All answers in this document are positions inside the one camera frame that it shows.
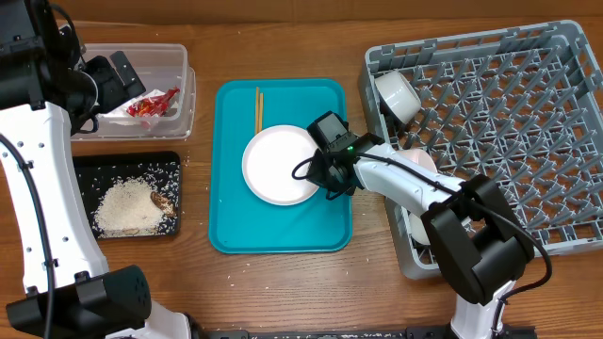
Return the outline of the brown food scrap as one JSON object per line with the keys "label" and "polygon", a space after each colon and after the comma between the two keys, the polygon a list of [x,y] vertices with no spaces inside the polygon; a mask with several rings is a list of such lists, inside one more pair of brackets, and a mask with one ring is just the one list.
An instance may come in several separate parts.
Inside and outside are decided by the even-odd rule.
{"label": "brown food scrap", "polygon": [[167,218],[175,218],[176,217],[176,208],[175,205],[163,195],[152,191],[150,194],[150,199],[153,204],[163,213],[163,215]]}

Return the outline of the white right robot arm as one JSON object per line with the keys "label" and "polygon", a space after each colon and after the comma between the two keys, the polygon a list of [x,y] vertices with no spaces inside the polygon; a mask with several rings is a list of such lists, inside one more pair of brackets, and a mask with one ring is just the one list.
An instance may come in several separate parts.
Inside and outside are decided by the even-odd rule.
{"label": "white right robot arm", "polygon": [[483,174],[464,181],[425,169],[380,137],[355,135],[334,112],[307,131],[318,148],[303,162],[305,179],[325,188],[329,200],[360,188],[419,217],[441,275],[457,294],[448,324],[409,327],[403,337],[535,337],[533,327],[501,321],[505,298],[534,249],[496,182]]}

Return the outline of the red snack wrapper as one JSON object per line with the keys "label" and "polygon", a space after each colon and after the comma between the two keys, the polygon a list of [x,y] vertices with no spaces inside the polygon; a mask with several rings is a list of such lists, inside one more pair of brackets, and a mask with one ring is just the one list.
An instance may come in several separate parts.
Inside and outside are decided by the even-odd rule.
{"label": "red snack wrapper", "polygon": [[172,88],[163,94],[145,97],[128,106],[126,112],[131,117],[162,117],[179,92],[179,88]]}

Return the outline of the pink bowl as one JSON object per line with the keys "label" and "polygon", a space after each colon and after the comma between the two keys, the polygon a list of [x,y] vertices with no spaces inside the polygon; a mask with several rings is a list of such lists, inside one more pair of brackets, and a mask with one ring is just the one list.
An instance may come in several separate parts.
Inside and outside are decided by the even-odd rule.
{"label": "pink bowl", "polygon": [[399,154],[431,172],[434,172],[434,173],[438,172],[438,169],[435,166],[433,159],[430,157],[430,155],[427,152],[425,152],[423,150],[420,150],[420,149],[400,150]]}

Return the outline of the white rice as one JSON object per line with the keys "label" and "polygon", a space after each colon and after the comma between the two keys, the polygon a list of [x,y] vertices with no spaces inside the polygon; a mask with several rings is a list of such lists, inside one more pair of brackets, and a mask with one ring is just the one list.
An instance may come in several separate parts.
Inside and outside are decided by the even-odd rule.
{"label": "white rice", "polygon": [[138,181],[118,184],[106,193],[98,210],[98,223],[111,230],[157,223],[164,215],[151,201],[151,192],[149,186]]}

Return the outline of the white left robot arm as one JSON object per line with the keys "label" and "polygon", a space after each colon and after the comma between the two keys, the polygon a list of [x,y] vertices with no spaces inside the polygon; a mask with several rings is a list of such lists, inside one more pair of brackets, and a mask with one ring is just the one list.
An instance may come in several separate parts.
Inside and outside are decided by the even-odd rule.
{"label": "white left robot arm", "polygon": [[77,183],[74,134],[144,91],[122,52],[83,58],[73,23],[46,1],[1,5],[1,163],[24,251],[10,326],[40,338],[200,338],[151,297],[142,270],[110,270]]}

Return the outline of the large white plate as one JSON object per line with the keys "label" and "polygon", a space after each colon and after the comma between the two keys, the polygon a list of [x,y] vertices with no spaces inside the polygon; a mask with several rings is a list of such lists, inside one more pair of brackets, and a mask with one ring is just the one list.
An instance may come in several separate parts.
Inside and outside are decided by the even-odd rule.
{"label": "large white plate", "polygon": [[305,129],[293,125],[269,127],[247,145],[242,173],[251,192],[264,202],[295,205],[310,199],[318,186],[293,178],[293,169],[318,149]]}

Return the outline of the white napkin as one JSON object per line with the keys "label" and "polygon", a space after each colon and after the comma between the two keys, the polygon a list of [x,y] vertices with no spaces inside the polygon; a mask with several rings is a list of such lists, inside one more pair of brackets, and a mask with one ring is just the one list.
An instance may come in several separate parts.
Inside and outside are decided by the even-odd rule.
{"label": "white napkin", "polygon": [[139,102],[143,99],[150,99],[150,98],[153,98],[156,96],[161,96],[164,94],[165,94],[164,91],[161,91],[159,89],[154,89],[147,94],[140,95],[133,99],[128,100],[124,104],[118,106],[117,108],[113,109],[112,111],[110,111],[108,113],[100,114],[99,118],[105,119],[105,120],[117,120],[117,124],[121,124],[121,125],[136,124],[137,118],[128,113],[128,108],[131,105],[136,104],[137,102]]}

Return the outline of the white plastic cup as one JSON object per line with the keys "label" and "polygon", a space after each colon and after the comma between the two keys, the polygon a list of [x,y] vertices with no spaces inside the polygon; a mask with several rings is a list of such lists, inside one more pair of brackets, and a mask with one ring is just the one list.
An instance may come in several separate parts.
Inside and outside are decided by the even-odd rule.
{"label": "white plastic cup", "polygon": [[414,214],[410,214],[409,225],[411,230],[411,237],[420,245],[429,246],[430,240],[426,233],[425,227],[420,217]]}

